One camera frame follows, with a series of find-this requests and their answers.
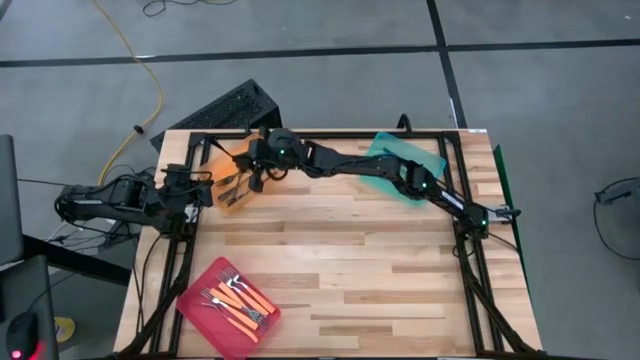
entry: red plastic tray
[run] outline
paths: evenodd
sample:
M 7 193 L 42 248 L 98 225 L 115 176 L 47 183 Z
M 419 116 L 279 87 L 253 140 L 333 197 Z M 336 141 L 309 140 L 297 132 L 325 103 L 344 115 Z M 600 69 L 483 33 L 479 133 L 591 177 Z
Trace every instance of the red plastic tray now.
M 224 268 L 231 268 L 240 274 L 240 281 L 249 285 L 253 290 L 258 292 L 262 297 L 269 301 L 274 307 L 273 314 L 269 314 L 266 318 L 265 326 L 259 327 L 254 334 L 258 338 L 258 343 L 254 343 L 247 335 L 235 328 L 227 321 L 224 315 L 216 309 L 202 305 L 207 299 L 200 293 L 204 288 L 218 288 L 220 280 L 218 274 Z M 251 354 L 258 344 L 262 341 L 269 329 L 280 318 L 280 309 L 269 300 L 258 288 L 253 286 L 248 278 L 242 275 L 231 263 L 224 257 L 217 258 L 211 266 L 196 280 L 187 291 L 178 298 L 178 310 L 186 317 L 196 329 L 213 345 L 225 359 L 245 359 Z M 233 315 L 223 310 L 223 312 L 236 320 Z

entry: yellow cable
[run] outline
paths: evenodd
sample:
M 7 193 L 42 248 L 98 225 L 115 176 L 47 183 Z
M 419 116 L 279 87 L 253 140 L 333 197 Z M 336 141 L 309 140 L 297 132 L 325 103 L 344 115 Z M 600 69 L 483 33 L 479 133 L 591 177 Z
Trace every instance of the yellow cable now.
M 133 52 L 133 49 L 131 48 L 131 45 L 129 45 L 129 42 L 127 41 L 127 38 L 124 37 L 124 34 L 122 34 L 122 31 L 120 31 L 120 28 L 118 28 L 118 25 L 116 25 L 116 23 L 113 22 L 113 20 L 111 20 L 111 17 L 109 16 L 109 14 L 107 14 L 107 12 L 104 10 L 104 8 L 102 8 L 102 6 L 100 6 L 100 4 L 98 3 L 98 0 L 93 0 L 93 3 L 96 5 L 98 10 L 100 10 L 100 12 L 105 17 L 105 19 L 107 19 L 107 21 L 109 21 L 109 23 L 111 24 L 111 27 L 113 27 L 113 30 L 115 30 L 116 33 L 118 33 L 118 36 L 120 36 L 120 39 L 122 40 L 124 45 L 127 47 L 127 50 L 129 50 L 129 55 L 131 56 L 133 61 L 135 61 L 138 64 L 142 65 L 142 67 L 144 67 L 145 70 L 147 70 L 149 75 L 151 75 L 151 78 L 153 79 L 153 81 L 156 83 L 156 86 L 158 87 L 158 107 L 156 107 L 156 110 L 153 112 L 153 114 L 151 114 L 151 116 L 149 116 L 149 118 L 147 120 L 145 120 L 140 125 L 140 127 L 142 127 L 144 129 L 145 126 L 150 124 L 152 121 L 154 121 L 158 117 L 158 115 L 160 114 L 160 111 L 162 111 L 162 107 L 164 106 L 164 91 L 162 90 L 162 86 L 160 86 L 160 81 L 158 81 L 158 78 L 156 77 L 156 74 L 154 74 L 153 71 L 151 71 L 151 69 L 147 66 L 147 64 L 143 63 L 142 61 L 140 61 L 140 59 L 138 59 L 136 57 L 135 53 Z M 120 153 L 122 153 L 122 150 L 124 150 L 124 148 L 131 141 L 131 139 L 133 139 L 133 137 L 136 134 L 137 134 L 137 132 L 135 132 L 135 131 L 133 131 L 131 134 L 129 134 L 129 136 L 127 136 L 127 138 L 124 140 L 122 145 L 120 145 L 118 150 L 116 150 L 116 152 L 113 153 L 113 155 L 111 156 L 111 158 L 107 162 L 107 165 L 105 165 L 104 169 L 102 169 L 102 173 L 100 174 L 100 179 L 98 180 L 98 184 L 100 184 L 100 185 L 104 184 L 104 178 L 105 178 L 105 176 L 107 174 L 107 171 L 109 171 L 109 168 L 111 167 L 113 162 L 116 160 L 116 158 L 118 156 L 120 156 Z

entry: computer mouse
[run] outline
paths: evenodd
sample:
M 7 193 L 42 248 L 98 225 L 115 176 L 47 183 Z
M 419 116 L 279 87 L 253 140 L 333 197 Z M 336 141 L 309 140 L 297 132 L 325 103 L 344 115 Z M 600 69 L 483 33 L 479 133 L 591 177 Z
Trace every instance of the computer mouse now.
M 31 311 L 14 317 L 7 328 L 9 359 L 29 359 L 38 344 L 38 317 Z

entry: concrete floor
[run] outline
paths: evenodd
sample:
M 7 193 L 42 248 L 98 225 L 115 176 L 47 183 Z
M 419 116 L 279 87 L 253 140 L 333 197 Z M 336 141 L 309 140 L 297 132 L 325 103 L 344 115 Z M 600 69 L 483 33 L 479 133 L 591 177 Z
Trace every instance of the concrete floor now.
M 146 1 L 105 1 L 141 55 L 307 47 L 433 45 L 422 0 L 239 0 L 229 6 L 168 5 L 153 19 Z M 633 0 L 437 0 L 449 44 L 640 37 Z M 0 20 L 0 61 L 126 56 L 91 2 L 14 0 Z M 553 354 L 611 359 L 640 351 L 638 264 L 599 243 L 593 192 L 638 174 L 640 48 L 452 53 L 469 127 L 487 128 L 505 152 L 521 217 L 522 246 L 542 342 Z M 155 134 L 248 78 L 279 103 L 284 125 L 453 126 L 437 54 L 397 54 L 153 64 L 167 106 Z M 0 133 L 16 142 L 21 177 L 94 183 L 111 152 L 155 107 L 148 75 L 136 65 L 0 69 Z M 119 160 L 154 165 L 137 141 Z M 58 224 L 59 189 L 20 185 L 25 232 L 46 237 Z M 640 256 L 637 203 L 600 209 L 616 248 Z M 101 254 L 130 264 L 128 244 Z M 77 304 L 77 292 L 109 292 Z M 54 290 L 58 313 L 83 324 L 63 358 L 110 351 L 123 296 L 74 277 Z M 105 321 L 95 319 L 96 314 Z

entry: wooden table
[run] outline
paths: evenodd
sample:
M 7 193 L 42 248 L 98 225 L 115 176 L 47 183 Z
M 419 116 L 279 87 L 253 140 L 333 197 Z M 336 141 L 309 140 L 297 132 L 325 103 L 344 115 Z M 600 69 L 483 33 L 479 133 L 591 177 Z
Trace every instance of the wooden table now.
M 487 133 L 461 130 L 460 137 L 474 201 L 503 204 Z M 184 163 L 188 138 L 185 130 L 166 133 L 158 169 Z M 435 140 L 410 141 L 439 153 Z M 221 141 L 227 148 L 235 142 Z M 371 144 L 318 142 L 352 154 L 366 152 Z M 220 151 L 212 148 L 211 158 L 216 156 Z M 455 160 L 449 161 L 456 174 Z M 161 179 L 157 173 L 156 181 Z M 513 241 L 508 225 L 492 224 L 491 231 Z M 152 228 L 142 232 L 138 274 L 156 236 Z M 161 240 L 149 260 L 146 316 L 156 307 L 167 244 Z M 190 283 L 225 256 L 282 309 L 280 326 L 255 356 L 469 356 L 474 348 L 453 244 L 451 217 L 432 204 L 416 210 L 376 192 L 357 176 L 314 180 L 292 171 L 236 214 L 222 215 L 214 208 L 202 213 Z M 539 349 L 518 254 L 491 238 L 484 244 L 496 305 L 522 338 Z M 491 348 L 487 316 L 480 304 L 478 308 L 485 346 Z M 133 339 L 137 311 L 132 280 L 115 350 Z M 173 314 L 172 307 L 161 350 L 168 347 Z M 179 356 L 208 355 L 217 352 L 185 320 Z

